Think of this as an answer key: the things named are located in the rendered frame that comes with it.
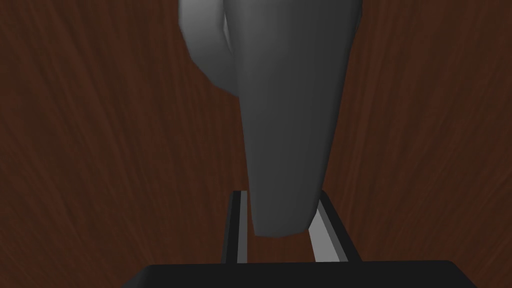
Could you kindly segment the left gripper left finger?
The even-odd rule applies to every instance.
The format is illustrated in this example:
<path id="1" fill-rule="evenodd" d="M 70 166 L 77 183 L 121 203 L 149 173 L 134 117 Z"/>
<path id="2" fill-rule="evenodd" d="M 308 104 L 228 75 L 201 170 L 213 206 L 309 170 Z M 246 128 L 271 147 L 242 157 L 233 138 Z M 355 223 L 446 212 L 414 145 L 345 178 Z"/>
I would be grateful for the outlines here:
<path id="1" fill-rule="evenodd" d="M 221 263 L 248 262 L 248 191 L 230 194 L 223 234 Z"/>

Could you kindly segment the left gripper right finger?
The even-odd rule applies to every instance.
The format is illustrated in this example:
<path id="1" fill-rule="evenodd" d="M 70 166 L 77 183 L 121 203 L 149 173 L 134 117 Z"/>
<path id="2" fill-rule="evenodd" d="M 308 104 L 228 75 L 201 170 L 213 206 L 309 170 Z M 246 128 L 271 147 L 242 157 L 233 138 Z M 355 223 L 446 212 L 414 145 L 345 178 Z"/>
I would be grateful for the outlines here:
<path id="1" fill-rule="evenodd" d="M 361 262 L 353 241 L 325 191 L 308 228 L 316 262 Z"/>

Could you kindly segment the grey mug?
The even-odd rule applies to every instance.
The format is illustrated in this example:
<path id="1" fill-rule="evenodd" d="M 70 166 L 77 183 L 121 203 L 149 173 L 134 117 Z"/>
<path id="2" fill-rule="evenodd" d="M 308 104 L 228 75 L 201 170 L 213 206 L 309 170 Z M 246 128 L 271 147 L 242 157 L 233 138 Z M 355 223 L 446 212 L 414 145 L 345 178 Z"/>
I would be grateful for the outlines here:
<path id="1" fill-rule="evenodd" d="M 363 0 L 178 0 L 193 62 L 239 99 L 255 235 L 317 210 Z"/>

